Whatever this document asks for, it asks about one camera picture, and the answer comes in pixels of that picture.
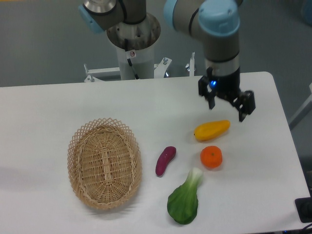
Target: blue joint cap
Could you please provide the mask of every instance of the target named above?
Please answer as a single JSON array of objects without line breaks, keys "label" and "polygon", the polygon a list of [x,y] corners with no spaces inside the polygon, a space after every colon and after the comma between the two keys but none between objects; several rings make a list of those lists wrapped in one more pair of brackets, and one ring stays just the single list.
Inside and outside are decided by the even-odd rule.
[{"label": "blue joint cap", "polygon": [[206,0],[199,8],[200,27],[216,37],[228,37],[239,29],[240,20],[234,0]]},{"label": "blue joint cap", "polygon": [[86,22],[86,24],[88,25],[88,27],[91,29],[92,32],[94,33],[104,32],[103,29],[98,25],[98,23],[95,22],[95,20],[89,15],[89,13],[83,7],[83,5],[80,5],[78,7],[78,10],[80,12],[81,17]]},{"label": "blue joint cap", "polygon": [[174,26],[174,9],[177,0],[167,0],[164,6],[164,18],[166,23],[175,29]]}]

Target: orange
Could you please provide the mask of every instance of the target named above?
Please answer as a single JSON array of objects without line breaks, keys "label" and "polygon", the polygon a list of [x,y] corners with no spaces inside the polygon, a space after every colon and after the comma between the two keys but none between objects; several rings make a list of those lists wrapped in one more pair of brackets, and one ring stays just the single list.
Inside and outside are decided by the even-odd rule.
[{"label": "orange", "polygon": [[200,161],[209,168],[216,168],[222,163],[222,152],[216,146],[208,146],[200,153]]}]

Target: yellow mango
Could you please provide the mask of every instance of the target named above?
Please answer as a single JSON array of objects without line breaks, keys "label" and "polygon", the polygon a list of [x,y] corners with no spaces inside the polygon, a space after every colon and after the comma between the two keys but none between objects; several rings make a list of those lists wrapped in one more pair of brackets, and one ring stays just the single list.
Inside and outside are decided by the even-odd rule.
[{"label": "yellow mango", "polygon": [[194,135],[197,140],[211,140],[227,131],[230,125],[228,120],[204,123],[195,128]]}]

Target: fake vegetable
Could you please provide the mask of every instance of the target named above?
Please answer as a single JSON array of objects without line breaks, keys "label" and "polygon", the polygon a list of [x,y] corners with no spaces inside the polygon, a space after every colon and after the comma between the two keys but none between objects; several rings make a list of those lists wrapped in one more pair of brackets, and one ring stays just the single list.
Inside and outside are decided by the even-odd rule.
[{"label": "fake vegetable", "polygon": [[228,120],[204,123],[195,128],[194,135],[197,140],[211,140],[228,130],[230,125]]},{"label": "fake vegetable", "polygon": [[164,149],[161,155],[158,158],[156,164],[156,175],[162,176],[165,173],[165,170],[171,162],[172,159],[176,156],[176,148],[173,146],[168,146]]},{"label": "fake vegetable", "polygon": [[216,168],[222,163],[222,152],[216,146],[208,146],[201,151],[200,161],[206,167]]},{"label": "fake vegetable", "polygon": [[203,172],[192,168],[186,181],[168,197],[168,213],[177,223],[189,224],[195,219],[198,208],[197,187],[202,179]]}]

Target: bok choy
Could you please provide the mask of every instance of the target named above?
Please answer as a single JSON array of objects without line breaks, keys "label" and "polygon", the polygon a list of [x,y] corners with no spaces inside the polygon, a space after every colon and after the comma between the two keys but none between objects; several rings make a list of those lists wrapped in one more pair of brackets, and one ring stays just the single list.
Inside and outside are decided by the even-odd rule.
[{"label": "bok choy", "polygon": [[192,168],[186,181],[168,197],[168,213],[177,223],[189,224],[195,219],[198,208],[197,187],[202,179],[203,172]]}]

